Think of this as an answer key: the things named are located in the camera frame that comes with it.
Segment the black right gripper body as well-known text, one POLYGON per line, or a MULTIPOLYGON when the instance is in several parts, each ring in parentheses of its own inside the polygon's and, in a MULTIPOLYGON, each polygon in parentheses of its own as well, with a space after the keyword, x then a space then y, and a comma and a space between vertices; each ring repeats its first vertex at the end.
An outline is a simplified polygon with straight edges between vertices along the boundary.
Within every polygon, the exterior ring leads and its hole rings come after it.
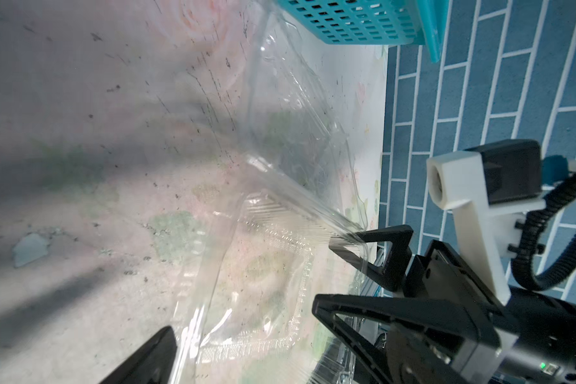
POLYGON ((576 305, 518 287, 501 303, 446 243, 414 259, 391 304, 395 383, 576 383, 576 305))

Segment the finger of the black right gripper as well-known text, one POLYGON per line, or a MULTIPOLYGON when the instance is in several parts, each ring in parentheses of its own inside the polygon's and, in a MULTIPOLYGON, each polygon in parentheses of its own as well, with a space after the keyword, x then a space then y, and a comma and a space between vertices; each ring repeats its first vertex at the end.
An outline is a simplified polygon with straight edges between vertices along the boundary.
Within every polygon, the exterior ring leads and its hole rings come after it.
POLYGON ((385 291, 399 292, 412 258, 410 242, 413 234, 413 229, 408 225, 354 232, 332 237, 329 248, 385 291), (364 256, 358 256, 348 248, 370 244, 376 246, 373 262, 364 256))
POLYGON ((380 383, 487 383, 500 365, 492 323, 447 300, 318 294, 312 313, 380 383), (361 336, 347 317, 385 325, 385 347, 361 336))

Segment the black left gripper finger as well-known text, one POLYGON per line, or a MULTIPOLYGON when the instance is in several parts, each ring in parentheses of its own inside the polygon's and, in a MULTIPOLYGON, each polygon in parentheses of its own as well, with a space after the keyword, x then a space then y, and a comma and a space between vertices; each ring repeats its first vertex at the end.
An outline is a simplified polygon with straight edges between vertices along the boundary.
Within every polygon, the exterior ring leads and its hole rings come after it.
POLYGON ((107 375, 101 384, 167 384, 177 351, 174 330, 165 326, 107 375))

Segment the clear clamshell container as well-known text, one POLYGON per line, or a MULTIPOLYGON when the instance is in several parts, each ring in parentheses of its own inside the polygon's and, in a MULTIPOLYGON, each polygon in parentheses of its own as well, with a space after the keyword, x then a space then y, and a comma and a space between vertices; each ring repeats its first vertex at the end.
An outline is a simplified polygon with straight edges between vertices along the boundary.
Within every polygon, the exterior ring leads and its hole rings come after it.
POLYGON ((188 250, 174 312, 173 383, 352 383, 355 356, 313 316, 318 294, 358 294, 369 259, 347 134, 301 35, 272 1, 239 107, 238 170, 188 250))

